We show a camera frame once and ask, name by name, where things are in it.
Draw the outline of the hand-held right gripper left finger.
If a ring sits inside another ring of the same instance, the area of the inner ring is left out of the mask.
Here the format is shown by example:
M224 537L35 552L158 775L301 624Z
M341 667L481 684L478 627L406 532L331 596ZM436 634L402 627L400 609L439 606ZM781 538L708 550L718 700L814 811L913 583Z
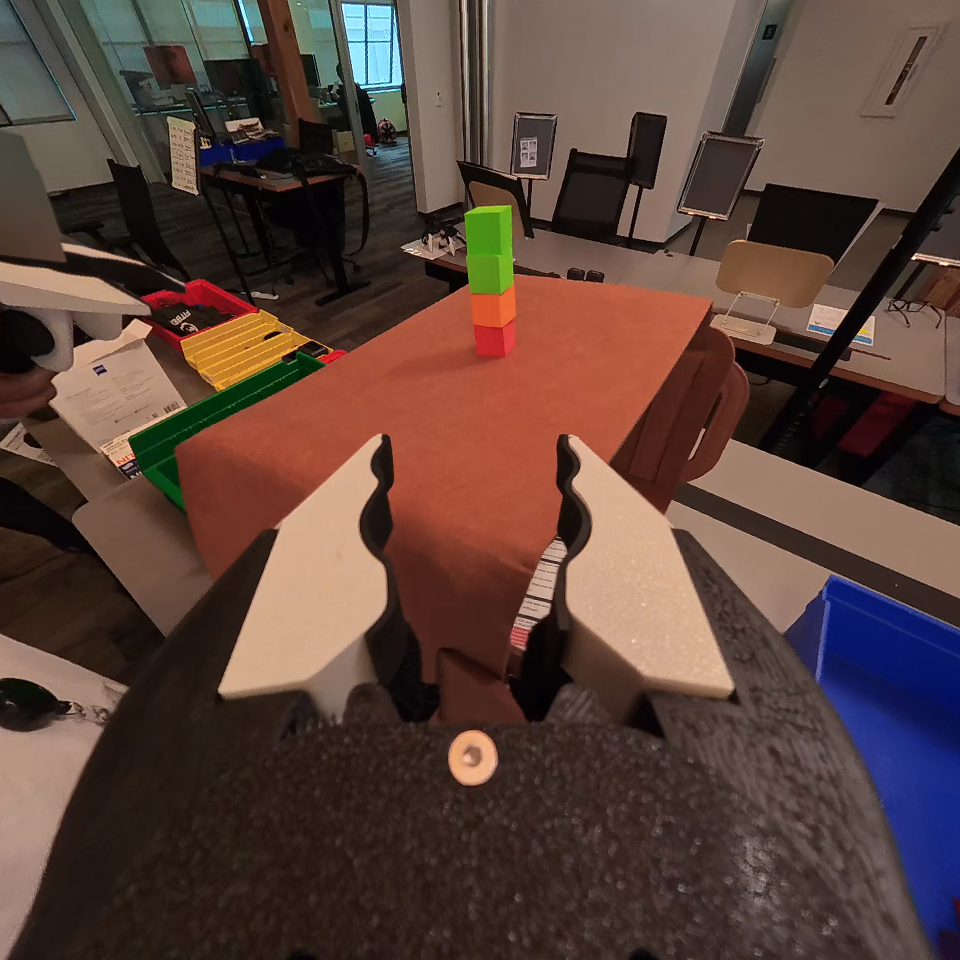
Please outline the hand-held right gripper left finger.
M294 508L275 539L218 687L226 701L298 691L323 719L376 679L367 632L388 609L388 573L361 531L390 439L373 435Z

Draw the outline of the green plastic bin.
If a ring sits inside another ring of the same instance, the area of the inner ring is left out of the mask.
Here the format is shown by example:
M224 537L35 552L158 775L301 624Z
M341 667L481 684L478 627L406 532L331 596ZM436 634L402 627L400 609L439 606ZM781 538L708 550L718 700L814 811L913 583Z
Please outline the green plastic bin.
M136 455L141 475L176 509L185 514L186 504L176 458L177 448L210 426L281 392L323 367L325 366L318 362L318 359L297 353L132 434L129 442Z

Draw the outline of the blue plastic bin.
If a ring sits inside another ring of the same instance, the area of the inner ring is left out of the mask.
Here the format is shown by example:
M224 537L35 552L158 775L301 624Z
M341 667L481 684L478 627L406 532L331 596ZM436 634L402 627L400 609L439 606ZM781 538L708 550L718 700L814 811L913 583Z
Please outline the blue plastic bin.
M958 628L832 575L785 638L865 762L936 956L958 958Z

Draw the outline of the orange wooden cube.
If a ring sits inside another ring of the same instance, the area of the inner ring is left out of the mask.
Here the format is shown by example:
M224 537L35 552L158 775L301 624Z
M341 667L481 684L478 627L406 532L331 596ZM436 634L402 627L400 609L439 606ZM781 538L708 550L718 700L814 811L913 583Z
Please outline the orange wooden cube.
M517 317L516 288L501 294L470 293L471 320L475 327L503 329Z

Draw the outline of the green wooden cube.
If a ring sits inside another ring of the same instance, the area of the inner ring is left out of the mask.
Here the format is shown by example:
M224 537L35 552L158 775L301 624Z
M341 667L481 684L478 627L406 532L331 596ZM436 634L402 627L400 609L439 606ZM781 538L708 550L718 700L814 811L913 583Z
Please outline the green wooden cube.
M500 296L514 286L514 260L510 253L468 253L465 262L471 294Z
M513 258L513 207L478 206L463 218L466 254L470 257Z

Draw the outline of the person's left hand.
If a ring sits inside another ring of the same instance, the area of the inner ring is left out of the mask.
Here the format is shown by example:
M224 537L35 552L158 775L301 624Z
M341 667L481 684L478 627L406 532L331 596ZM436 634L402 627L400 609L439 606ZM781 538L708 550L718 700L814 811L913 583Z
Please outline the person's left hand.
M55 376L41 366L19 373L1 372L1 421L18 421L49 404L57 393Z

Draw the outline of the black office chair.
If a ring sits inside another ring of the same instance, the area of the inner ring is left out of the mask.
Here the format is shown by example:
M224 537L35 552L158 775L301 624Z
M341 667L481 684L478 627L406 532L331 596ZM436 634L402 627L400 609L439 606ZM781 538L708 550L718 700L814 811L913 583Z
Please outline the black office chair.
M117 193L119 208L126 228L125 249L137 249L154 267L178 274L190 282L183 264L166 244L154 209L149 183L139 166L106 160Z

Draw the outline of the white cardboard box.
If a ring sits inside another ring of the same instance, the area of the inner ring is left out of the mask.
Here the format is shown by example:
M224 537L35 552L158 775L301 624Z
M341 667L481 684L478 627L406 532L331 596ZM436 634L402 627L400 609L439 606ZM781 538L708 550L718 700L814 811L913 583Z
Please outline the white cardboard box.
M54 377L51 408L91 450L187 408L150 348L151 333L133 319L115 340L76 346L73 366Z

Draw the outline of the dark wooden table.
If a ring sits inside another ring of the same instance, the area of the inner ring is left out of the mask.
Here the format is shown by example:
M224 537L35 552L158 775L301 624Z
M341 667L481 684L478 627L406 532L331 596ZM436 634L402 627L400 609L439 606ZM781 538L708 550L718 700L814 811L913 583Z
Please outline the dark wooden table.
M323 257L332 272L332 291L316 299L317 306L326 306L354 294L371 282L361 274L356 258L362 254L370 237L370 191L366 174L352 163L332 154L305 155L294 148L276 148L255 163L219 162L198 169L200 192L221 234L223 246L231 260L244 292L251 294L248 276L240 268L237 252L215 212L210 191L216 189L226 197L238 196L245 205L256 236L261 244L266 270L280 266L266 228L269 211L279 211L289 221L287 230L304 241L301 246L312 256ZM348 249L346 186L355 182L361 197L360 239Z

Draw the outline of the rust brown felt bag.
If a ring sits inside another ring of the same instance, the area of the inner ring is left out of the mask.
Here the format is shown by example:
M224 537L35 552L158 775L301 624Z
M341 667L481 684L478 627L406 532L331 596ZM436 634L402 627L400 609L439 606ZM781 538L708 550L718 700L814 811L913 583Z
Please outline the rust brown felt bag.
M361 519L388 573L387 611L366 633L375 678L400 677L413 636L422 654L457 651L499 680L558 533L558 438L579 437L640 493L620 450L653 426L651 406L691 347L715 336L733 351L703 297L532 276L514 288L518 341L504 358L476 354L462 290L176 449L213 578L230 579L250 544L267 550L217 693L277 525L376 434L389 437L391 466L375 458L384 482ZM524 667L533 687L555 687L562 668L555 605L546 629L546 665Z

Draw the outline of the small black device stand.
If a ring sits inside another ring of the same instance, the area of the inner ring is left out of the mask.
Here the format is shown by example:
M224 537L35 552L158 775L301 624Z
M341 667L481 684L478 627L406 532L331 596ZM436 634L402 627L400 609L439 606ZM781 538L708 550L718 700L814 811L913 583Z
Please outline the small black device stand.
M417 248L419 257L429 260L452 257L466 248L466 239L456 222L448 222L433 215L426 217Z

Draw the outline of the yellow blue card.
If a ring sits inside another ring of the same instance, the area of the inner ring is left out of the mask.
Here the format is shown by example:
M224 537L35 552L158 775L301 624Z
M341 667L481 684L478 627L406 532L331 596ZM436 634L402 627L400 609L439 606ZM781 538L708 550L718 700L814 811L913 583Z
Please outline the yellow blue card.
M847 316L847 310L815 303L812 305L805 330L821 337L832 337ZM872 347L876 340L876 316L870 315L853 338L855 345Z

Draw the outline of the wooden panel on clear stand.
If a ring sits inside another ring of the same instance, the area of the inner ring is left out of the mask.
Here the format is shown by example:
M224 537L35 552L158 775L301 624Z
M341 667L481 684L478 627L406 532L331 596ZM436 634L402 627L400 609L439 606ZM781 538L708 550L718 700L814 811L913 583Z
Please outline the wooden panel on clear stand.
M716 286L733 295L733 301L714 316L711 326L736 339L769 346L776 338L772 321L779 309L812 306L834 269L834 260L819 252L747 239L732 241L719 262ZM734 311L744 299L771 305L769 318L760 322L736 316Z

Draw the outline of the black eyeglasses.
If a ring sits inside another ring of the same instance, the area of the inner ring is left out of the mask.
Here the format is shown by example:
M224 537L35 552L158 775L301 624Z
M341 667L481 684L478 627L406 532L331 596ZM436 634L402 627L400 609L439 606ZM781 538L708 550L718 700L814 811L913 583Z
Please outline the black eyeglasses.
M902 318L906 328L911 327L911 318L921 313L931 314L935 318L934 329L938 330L947 317L946 311L925 300L892 297L886 305L888 313L894 313Z

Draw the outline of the framed dark screen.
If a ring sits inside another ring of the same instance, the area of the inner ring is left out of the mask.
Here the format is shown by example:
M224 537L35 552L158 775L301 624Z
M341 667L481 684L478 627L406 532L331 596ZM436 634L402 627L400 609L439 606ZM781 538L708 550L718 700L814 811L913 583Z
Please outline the framed dark screen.
M728 221L764 143L761 137L705 131L678 197L678 214Z

